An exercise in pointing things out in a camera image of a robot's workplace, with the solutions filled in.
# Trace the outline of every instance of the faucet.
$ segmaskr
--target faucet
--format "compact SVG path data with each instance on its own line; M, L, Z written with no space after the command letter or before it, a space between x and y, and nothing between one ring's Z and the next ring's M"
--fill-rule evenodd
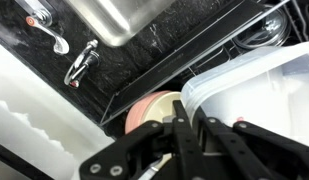
M70 50L67 41L49 26L56 19L56 12L45 0L15 0L30 16L26 17L29 26L36 27L55 38L54 52L56 54L67 54Z
M70 47L66 40L48 28L52 24L51 14L48 11L44 9L34 11L32 16L26 17L26 22L28 25L39 28L55 38L54 52L56 54L63 55L69 52Z
M86 48L78 55L64 78L64 83L74 89L80 86L81 80L91 66L99 65L99 55L94 51L98 41L87 43Z

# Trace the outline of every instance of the black metal bracket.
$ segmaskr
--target black metal bracket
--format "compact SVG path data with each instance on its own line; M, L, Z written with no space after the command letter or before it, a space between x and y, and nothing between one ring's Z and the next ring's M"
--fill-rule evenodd
M123 136L81 165L81 179L138 179L172 153L152 179L309 180L309 147L248 122L229 128L202 109L192 129L182 103L173 105L171 122L148 121Z

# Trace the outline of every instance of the stainless steel sink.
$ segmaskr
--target stainless steel sink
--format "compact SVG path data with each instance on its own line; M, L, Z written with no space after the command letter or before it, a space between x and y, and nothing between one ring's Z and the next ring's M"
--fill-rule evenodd
M175 0L66 0L99 38L121 46Z

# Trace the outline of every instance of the pink plate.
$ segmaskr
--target pink plate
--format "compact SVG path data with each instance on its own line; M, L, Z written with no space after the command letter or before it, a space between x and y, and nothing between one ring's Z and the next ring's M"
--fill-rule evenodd
M147 107L151 104L151 102L168 92L170 91L160 91L149 94L140 101L138 101L136 104L134 104L126 118L125 133L129 133L133 129L141 125L143 114L145 113Z

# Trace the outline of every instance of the screw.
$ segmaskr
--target screw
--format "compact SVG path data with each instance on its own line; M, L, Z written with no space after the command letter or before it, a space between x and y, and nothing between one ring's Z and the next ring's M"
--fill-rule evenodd
M216 119L210 119L210 123L216 123Z
M153 124L152 124L152 127L157 127L157 126L158 126L157 123L153 123Z
M100 170L101 170L101 165L99 165L99 164L93 164L93 165L90 167L90 171L91 171L91 173L93 173L93 174L98 173Z
M123 172L123 168L121 166L113 166L110 170L112 176L119 176Z
M239 124L239 126L240 126L241 128L247 128L247 125L244 124L244 123Z
M201 178L201 177L193 177L193 179L192 180L204 180L203 178Z

